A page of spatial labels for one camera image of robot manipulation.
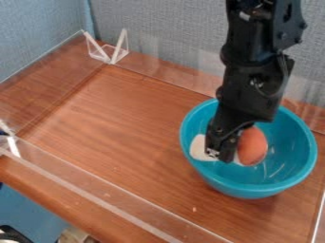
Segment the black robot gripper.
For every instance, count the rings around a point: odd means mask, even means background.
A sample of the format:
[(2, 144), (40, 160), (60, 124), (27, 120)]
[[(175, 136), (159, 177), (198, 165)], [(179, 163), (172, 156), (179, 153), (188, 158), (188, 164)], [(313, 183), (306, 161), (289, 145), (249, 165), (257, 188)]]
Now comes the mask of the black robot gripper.
[[(218, 108), (204, 138), (204, 153), (211, 159), (233, 162), (247, 124), (274, 120), (293, 66), (294, 61), (283, 54), (258, 65), (226, 66), (223, 83), (215, 91)], [(237, 131), (222, 138), (223, 130)]]

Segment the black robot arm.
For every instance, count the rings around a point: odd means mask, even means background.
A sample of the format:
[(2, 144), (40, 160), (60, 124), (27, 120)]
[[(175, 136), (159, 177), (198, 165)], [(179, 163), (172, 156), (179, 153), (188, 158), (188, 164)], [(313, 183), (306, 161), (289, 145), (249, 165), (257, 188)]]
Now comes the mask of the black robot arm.
[(229, 163), (241, 132), (271, 122), (285, 95), (294, 60), (285, 50), (302, 43), (307, 27), (301, 0), (226, 0), (229, 30), (219, 57), (223, 81), (204, 152)]

